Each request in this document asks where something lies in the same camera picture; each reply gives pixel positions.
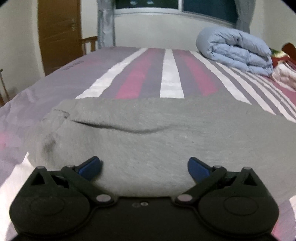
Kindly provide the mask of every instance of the door frame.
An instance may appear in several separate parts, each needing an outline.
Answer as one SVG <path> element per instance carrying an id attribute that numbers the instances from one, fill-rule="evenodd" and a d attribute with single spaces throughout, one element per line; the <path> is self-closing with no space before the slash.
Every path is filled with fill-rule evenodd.
<path id="1" fill-rule="evenodd" d="M 37 51 L 38 53 L 40 53 L 38 55 L 37 58 L 37 62 L 38 62 L 38 68 L 39 68 L 39 72 L 40 72 L 40 75 L 41 76 L 45 76 L 45 73 L 44 73 L 44 65 L 43 65 L 43 60 L 42 60 L 42 55 L 41 55 L 41 49 L 40 49 L 40 43 L 39 43 L 39 18 L 38 18 L 38 14 L 39 14 L 39 0 L 35 0 L 34 2 L 36 3 L 36 25 L 35 25 L 35 29 L 36 29 L 36 35 L 37 36 L 34 36 L 34 38 L 36 39 L 35 40 L 35 43 L 38 43 L 38 49 L 39 51 Z M 78 10 L 78 13 L 77 13 L 77 28 L 78 28 L 78 37 L 79 37 L 79 42 L 81 43 L 81 39 L 82 39 L 82 29 L 81 29 L 81 0 L 77 0 L 77 10 Z M 83 50 L 82 50 L 82 44 L 80 44 L 80 54 L 81 56 L 83 56 Z"/>

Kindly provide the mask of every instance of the door handle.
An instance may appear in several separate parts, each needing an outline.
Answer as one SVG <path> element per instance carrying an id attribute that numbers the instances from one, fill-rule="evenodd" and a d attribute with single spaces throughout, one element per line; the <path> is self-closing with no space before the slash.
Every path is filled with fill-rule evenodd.
<path id="1" fill-rule="evenodd" d="M 72 19 L 71 20 L 71 30 L 75 31 L 76 29 L 77 29 L 76 20 Z"/>

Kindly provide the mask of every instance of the blue gripper pad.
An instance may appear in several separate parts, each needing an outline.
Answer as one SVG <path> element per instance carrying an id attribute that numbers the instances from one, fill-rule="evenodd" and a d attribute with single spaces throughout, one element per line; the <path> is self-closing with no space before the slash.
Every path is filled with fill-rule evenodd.
<path id="1" fill-rule="evenodd" d="M 195 157 L 188 161 L 188 171 L 192 178 L 197 182 L 202 182 L 212 173 L 212 168 Z"/>
<path id="2" fill-rule="evenodd" d="M 86 180 L 91 181 L 102 170 L 103 162 L 97 157 L 93 156 L 86 162 L 75 168 L 75 171 L 84 177 Z"/>

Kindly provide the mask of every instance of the window pane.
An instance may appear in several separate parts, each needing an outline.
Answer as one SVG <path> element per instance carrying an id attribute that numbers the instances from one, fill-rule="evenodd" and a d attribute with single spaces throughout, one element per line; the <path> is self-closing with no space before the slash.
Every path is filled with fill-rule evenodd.
<path id="1" fill-rule="evenodd" d="M 231 23 L 237 21 L 234 0 L 184 0 L 184 11 L 208 15 Z"/>
<path id="2" fill-rule="evenodd" d="M 178 0 L 116 0 L 116 9 L 133 7 L 162 7 L 178 9 Z"/>

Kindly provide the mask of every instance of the bed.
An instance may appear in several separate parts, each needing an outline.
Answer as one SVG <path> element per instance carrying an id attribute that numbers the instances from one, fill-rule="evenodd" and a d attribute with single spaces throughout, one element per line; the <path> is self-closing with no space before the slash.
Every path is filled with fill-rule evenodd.
<path id="1" fill-rule="evenodd" d="M 0 240 L 16 232 L 9 206 L 34 167 L 21 148 L 26 131 L 66 99 L 210 98 L 218 92 L 234 102 L 258 106 L 296 122 L 296 94 L 272 80 L 205 59 L 198 52 L 131 47 L 103 48 L 83 56 L 19 93 L 0 109 Z M 280 217 L 273 234 L 296 237 L 296 196 L 278 201 Z"/>

